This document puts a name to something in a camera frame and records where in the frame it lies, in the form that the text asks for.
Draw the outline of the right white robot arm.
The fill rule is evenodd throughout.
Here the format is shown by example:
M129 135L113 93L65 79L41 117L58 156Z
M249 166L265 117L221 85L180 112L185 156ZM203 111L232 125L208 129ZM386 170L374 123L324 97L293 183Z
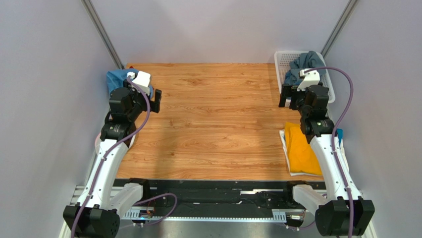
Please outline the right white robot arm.
M288 185L289 199L314 215L322 236L361 236L375 207L362 197L347 171L336 127L327 114L328 92L320 83L306 89L282 85L279 106L284 107L289 98L289 108L300 113L300 129L317 157L326 187L322 196L306 182L294 181Z

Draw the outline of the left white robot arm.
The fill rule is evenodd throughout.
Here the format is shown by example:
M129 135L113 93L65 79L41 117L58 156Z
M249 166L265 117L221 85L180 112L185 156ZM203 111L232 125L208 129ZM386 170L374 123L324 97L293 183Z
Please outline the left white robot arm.
M63 218L72 238L114 238L121 216L143 197L144 183L131 182L115 196L111 190L123 157L152 112L160 111L161 91L149 80L125 79L111 91L93 170L75 205Z

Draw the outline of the white plastic basket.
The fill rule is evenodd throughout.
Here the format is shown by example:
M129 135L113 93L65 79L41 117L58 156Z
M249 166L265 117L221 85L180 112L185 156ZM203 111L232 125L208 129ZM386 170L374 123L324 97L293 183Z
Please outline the white plastic basket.
M300 54L308 53L309 51L276 51L274 53L274 64L276 68L278 91L281 93L282 84L285 81L285 74L291 69L290 62L300 56ZM320 76L320 82L323 83L324 87L329 88L329 104L335 102L335 93L331 83L330 75L328 70L325 70L325 74Z

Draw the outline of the grey-blue t shirt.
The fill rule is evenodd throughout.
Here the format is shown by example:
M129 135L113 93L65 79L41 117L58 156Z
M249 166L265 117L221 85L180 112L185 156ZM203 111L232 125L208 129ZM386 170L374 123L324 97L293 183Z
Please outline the grey-blue t shirt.
M285 74L284 83L288 85L300 85L303 79L299 73L303 69L317 68L325 66L325 63L318 56L317 52L309 51L301 53L297 58L289 63L290 70Z

